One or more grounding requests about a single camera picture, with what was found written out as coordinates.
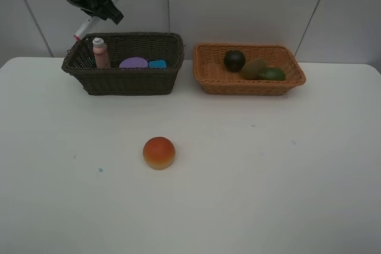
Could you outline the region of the white marker red caps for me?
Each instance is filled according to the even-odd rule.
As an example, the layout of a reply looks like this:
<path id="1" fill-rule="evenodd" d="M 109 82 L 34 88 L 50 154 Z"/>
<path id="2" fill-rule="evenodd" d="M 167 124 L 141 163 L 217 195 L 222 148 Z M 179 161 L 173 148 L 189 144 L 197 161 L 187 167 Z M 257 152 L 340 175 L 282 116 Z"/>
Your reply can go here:
<path id="1" fill-rule="evenodd" d="M 113 4 L 116 4 L 119 0 L 112 0 Z M 86 21 L 82 23 L 77 32 L 73 35 L 77 41 L 81 41 L 84 36 L 86 36 L 99 22 L 101 19 L 99 17 L 93 16 L 88 17 Z"/>

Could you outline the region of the pink bottle white cap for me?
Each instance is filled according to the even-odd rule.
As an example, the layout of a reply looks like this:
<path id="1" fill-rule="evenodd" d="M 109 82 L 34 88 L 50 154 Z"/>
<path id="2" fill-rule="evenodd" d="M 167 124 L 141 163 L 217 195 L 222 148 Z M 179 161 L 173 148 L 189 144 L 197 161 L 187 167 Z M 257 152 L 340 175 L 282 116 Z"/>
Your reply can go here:
<path id="1" fill-rule="evenodd" d="M 108 47 L 103 39 L 95 37 L 93 43 L 93 54 L 98 69 L 110 69 L 111 62 L 108 56 Z"/>

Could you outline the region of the purple lidded round container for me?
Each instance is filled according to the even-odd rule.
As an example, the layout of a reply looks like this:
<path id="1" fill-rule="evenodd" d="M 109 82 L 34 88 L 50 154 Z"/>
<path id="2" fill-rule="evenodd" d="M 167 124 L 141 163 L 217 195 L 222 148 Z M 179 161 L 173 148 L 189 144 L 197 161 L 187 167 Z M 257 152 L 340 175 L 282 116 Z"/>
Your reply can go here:
<path id="1" fill-rule="evenodd" d="M 129 69 L 129 68 L 148 68 L 148 61 L 145 58 L 141 57 L 130 57 L 123 60 L 119 68 Z"/>

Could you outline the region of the blue whiteboard eraser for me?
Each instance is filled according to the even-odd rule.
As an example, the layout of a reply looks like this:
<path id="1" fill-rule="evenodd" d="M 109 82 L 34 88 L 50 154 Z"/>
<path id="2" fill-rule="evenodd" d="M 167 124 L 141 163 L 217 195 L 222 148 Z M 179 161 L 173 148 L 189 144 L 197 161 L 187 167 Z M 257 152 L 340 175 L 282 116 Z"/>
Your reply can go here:
<path id="1" fill-rule="evenodd" d="M 154 61 L 150 61 L 148 63 L 149 68 L 167 68 L 167 63 L 163 59 L 158 59 Z"/>

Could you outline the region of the dark purple mangosteen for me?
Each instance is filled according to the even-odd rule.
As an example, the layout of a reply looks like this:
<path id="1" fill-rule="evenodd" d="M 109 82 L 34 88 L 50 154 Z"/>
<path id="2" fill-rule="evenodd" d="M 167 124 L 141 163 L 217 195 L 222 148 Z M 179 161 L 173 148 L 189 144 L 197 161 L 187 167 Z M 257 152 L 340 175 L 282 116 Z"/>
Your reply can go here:
<path id="1" fill-rule="evenodd" d="M 239 50 L 229 50 L 224 56 L 224 66 L 230 72 L 239 72 L 245 65 L 246 58 Z"/>

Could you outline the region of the orange round bread bun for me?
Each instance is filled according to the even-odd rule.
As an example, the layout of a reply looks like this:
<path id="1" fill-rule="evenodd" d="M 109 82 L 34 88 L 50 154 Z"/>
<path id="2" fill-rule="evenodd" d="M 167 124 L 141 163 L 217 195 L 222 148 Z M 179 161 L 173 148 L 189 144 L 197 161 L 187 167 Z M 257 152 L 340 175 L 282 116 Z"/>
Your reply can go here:
<path id="1" fill-rule="evenodd" d="M 174 162 L 175 156 L 174 144 L 165 137 L 153 137 L 143 147 L 143 158 L 154 170 L 168 168 Z"/>

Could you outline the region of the brown kiwi fruit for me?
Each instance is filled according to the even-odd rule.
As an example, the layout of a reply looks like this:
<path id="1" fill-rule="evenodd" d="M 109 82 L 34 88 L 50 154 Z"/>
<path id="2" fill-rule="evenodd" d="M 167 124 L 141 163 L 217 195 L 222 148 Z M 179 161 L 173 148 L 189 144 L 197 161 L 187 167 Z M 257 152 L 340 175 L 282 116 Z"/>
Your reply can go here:
<path id="1" fill-rule="evenodd" d="M 267 61 L 256 58 L 248 61 L 241 69 L 242 77 L 245 80 L 256 80 L 259 73 L 267 68 Z"/>

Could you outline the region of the green lime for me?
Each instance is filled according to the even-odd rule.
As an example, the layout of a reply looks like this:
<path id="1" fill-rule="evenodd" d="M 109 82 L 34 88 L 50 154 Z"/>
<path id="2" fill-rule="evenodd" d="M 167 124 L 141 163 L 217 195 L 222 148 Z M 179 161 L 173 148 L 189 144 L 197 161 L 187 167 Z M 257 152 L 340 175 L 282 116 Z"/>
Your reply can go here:
<path id="1" fill-rule="evenodd" d="M 258 79 L 264 81 L 284 81 L 286 80 L 286 74 L 280 68 L 269 67 L 260 71 Z"/>

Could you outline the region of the dark brown wicker basket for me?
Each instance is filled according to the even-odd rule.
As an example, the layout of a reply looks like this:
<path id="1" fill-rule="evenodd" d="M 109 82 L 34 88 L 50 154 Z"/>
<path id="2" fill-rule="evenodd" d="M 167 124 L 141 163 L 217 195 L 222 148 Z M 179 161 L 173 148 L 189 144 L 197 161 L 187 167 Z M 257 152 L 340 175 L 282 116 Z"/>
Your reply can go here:
<path id="1" fill-rule="evenodd" d="M 92 41 L 107 44 L 111 68 L 96 66 Z M 166 68 L 120 68 L 131 57 L 164 60 Z M 181 35 L 161 32 L 90 33 L 76 42 L 64 58 L 62 70 L 75 77 L 90 95 L 153 96 L 172 92 L 184 60 Z"/>

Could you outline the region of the orange wicker basket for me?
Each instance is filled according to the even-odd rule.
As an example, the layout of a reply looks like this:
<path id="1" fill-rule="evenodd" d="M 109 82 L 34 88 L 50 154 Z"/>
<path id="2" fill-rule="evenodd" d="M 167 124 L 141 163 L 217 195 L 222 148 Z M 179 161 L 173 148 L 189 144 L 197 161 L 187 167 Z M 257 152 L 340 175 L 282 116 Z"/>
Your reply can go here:
<path id="1" fill-rule="evenodd" d="M 281 69 L 286 79 L 245 80 L 240 72 L 230 72 L 224 66 L 224 56 L 230 50 L 243 52 L 247 60 L 266 60 L 269 67 Z M 282 45 L 201 43 L 193 50 L 193 74 L 204 92 L 213 95 L 280 96 L 306 82 L 293 53 Z"/>

